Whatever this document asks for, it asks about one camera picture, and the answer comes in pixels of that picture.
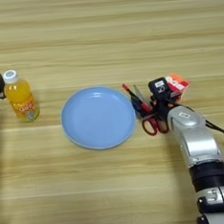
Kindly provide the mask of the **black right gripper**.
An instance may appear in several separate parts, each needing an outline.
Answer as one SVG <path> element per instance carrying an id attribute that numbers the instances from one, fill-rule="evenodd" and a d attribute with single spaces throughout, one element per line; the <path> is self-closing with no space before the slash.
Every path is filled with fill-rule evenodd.
<path id="1" fill-rule="evenodd" d="M 151 105 L 153 106 L 153 111 L 156 116 L 162 120 L 168 119 L 168 112 L 172 108 L 179 106 L 178 101 L 181 100 L 182 92 L 181 91 L 167 91 L 163 92 L 161 95 L 156 96 L 153 94 L 151 96 Z M 134 97 L 131 97 L 131 104 L 134 106 L 136 113 L 140 116 L 144 116 L 144 111 L 141 105 L 135 100 Z"/>

